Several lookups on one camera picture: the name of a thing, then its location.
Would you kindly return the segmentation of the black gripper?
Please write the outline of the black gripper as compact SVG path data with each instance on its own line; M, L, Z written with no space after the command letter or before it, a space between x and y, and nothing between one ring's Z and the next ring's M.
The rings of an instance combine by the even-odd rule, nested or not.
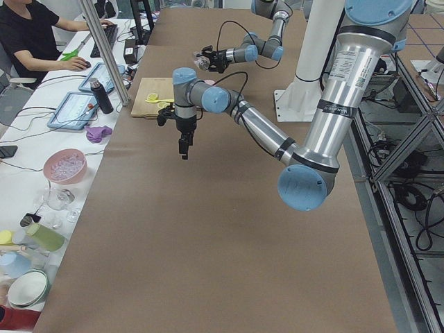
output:
M167 120L176 122L176 128L182 133L178 140L179 154L183 160L189 158L189 147L194 144L194 131L197 127L195 107L167 106L158 112L157 124L164 126Z
M215 51L212 45L201 50L204 57L204 69L208 71L223 73L229 65L226 50Z

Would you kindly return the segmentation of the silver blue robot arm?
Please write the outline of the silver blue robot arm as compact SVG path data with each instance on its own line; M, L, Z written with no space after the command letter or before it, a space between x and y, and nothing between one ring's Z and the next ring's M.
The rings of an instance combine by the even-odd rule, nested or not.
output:
M241 62L256 62L259 56L279 62L284 53L282 36L293 10L285 1L253 1L251 12L271 19L273 26L267 40L248 31L240 46L229 49L209 45L194 54L195 65L204 71L222 74L229 65Z
M337 155L354 119L379 58L404 47L410 1L346 1L338 34L339 50L318 100L303 145L264 117L236 91L209 85L192 68L174 70L171 106L157 122L173 119L181 133L183 159L193 142L196 111L229 114L285 169L278 180L280 198L295 210L319 207L330 194L339 170Z

